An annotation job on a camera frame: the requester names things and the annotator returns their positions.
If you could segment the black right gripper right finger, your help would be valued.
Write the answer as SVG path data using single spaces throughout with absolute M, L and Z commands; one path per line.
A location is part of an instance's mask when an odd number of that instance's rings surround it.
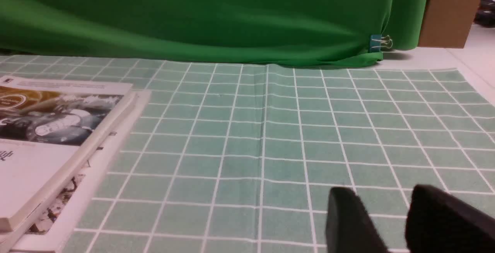
M 416 185 L 405 239 L 411 253 L 493 253 L 495 220 L 432 185 Z

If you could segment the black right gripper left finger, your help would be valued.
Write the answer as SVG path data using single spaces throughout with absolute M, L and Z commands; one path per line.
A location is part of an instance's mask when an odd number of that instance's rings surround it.
M 329 190 L 325 238 L 329 253 L 388 252 L 361 199 L 346 187 Z

